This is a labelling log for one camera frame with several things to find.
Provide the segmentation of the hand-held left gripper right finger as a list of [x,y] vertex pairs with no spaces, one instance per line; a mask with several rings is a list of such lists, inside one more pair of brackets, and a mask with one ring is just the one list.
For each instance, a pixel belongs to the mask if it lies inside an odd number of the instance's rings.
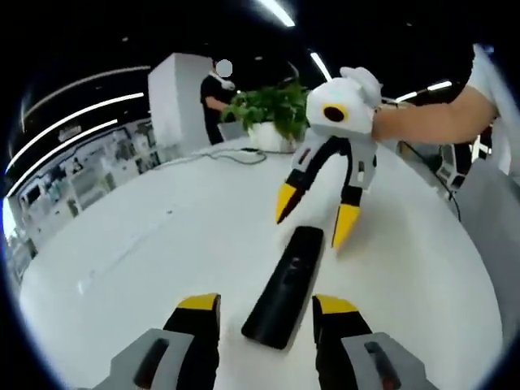
[[423,362],[384,332],[373,332],[358,308],[334,296],[312,296],[315,367],[322,389],[434,389]]

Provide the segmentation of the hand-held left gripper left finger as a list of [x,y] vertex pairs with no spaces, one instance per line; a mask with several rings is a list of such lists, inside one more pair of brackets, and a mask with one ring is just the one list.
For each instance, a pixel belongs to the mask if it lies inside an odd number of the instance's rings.
[[212,389],[219,367],[221,296],[181,301],[163,328],[152,328],[110,361],[96,389]]

